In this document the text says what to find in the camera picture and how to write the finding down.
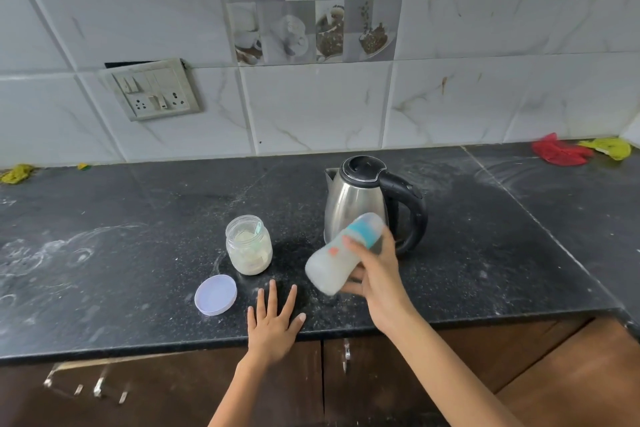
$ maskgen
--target red cloth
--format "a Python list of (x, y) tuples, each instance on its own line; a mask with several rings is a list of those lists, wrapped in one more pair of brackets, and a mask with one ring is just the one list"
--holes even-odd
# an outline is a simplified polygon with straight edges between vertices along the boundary
[(531, 148), (544, 160), (556, 165), (582, 165), (587, 163), (587, 157), (593, 156), (593, 150), (589, 148), (558, 140), (555, 132), (533, 142)]

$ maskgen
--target electric kettle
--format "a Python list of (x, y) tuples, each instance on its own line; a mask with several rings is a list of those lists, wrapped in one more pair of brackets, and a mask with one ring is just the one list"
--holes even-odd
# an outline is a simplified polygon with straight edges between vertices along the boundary
[(398, 203), (411, 213), (409, 236), (396, 237), (396, 253), (415, 248), (427, 230), (427, 208), (420, 190), (387, 171), (380, 159), (356, 155), (340, 167), (325, 169), (329, 197), (324, 209), (324, 242), (329, 243), (358, 216), (373, 212), (385, 220), (396, 236)]

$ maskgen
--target bottle label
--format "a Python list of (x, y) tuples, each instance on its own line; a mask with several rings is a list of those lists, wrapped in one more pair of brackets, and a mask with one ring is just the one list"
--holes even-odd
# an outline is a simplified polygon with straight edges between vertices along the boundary
[(352, 232), (356, 232), (358, 235), (360, 235), (364, 240), (363, 245), (367, 248), (371, 248), (373, 244), (378, 240), (378, 237), (376, 237), (375, 232), (367, 224), (366, 220), (356, 220), (351, 223), (346, 229), (351, 230)]

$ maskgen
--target hand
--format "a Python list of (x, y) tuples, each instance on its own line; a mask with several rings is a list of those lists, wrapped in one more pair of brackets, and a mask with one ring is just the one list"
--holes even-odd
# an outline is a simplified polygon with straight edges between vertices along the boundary
[(299, 314), (291, 324), (289, 318), (296, 303), (297, 286), (291, 292), (278, 316), (278, 292), (276, 281), (269, 281), (269, 304), (264, 307), (264, 289), (258, 291), (255, 306), (247, 310), (246, 322), (249, 333), (249, 351), (247, 357), (261, 366), (269, 367), (277, 363), (289, 352), (302, 328), (307, 314)]
[(362, 261), (351, 273), (342, 292), (364, 296), (375, 326), (387, 336), (398, 320), (418, 314), (404, 290), (398, 270), (396, 241), (387, 227), (382, 232), (382, 252), (376, 255), (348, 236), (345, 246)]

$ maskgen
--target kettle lid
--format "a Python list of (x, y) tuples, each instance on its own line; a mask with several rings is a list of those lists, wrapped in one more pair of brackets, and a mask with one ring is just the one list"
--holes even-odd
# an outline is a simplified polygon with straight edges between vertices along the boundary
[(340, 166), (340, 175), (350, 184), (359, 187), (376, 187), (380, 172), (387, 166), (379, 158), (370, 155), (349, 157)]

